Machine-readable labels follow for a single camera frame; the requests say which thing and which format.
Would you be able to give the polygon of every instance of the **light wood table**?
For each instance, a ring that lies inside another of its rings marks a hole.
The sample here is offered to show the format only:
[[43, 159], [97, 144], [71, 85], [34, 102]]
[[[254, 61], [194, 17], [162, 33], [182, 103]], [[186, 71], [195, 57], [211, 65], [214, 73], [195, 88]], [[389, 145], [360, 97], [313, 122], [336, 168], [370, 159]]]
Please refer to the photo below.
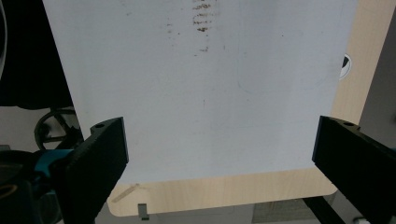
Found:
[[[395, 0], [360, 0], [349, 38], [350, 74], [339, 83], [332, 116], [359, 123], [384, 44]], [[336, 187], [317, 169], [253, 175], [117, 185], [108, 199], [112, 214], [136, 216], [145, 203], [149, 214], [263, 203], [328, 195]]]

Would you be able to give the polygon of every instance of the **small metal piece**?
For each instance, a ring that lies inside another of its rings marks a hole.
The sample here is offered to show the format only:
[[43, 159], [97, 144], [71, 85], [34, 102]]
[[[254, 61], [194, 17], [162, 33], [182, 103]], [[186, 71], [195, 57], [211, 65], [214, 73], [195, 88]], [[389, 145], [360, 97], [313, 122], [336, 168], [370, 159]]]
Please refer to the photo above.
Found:
[[142, 221], [149, 220], [148, 207], [145, 203], [140, 203], [137, 205], [137, 212], [139, 217], [142, 218]]

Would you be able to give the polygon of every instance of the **wooden surface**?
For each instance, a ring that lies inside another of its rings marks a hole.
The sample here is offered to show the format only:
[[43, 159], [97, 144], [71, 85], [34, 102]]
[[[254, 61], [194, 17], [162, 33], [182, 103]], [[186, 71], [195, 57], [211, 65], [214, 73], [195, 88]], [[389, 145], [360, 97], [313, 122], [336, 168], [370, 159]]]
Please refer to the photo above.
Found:
[[[359, 123], [396, 1], [359, 1], [347, 53], [348, 77], [340, 81], [332, 116]], [[262, 203], [334, 193], [336, 187], [316, 168], [255, 175], [117, 185], [108, 199], [115, 216]]]

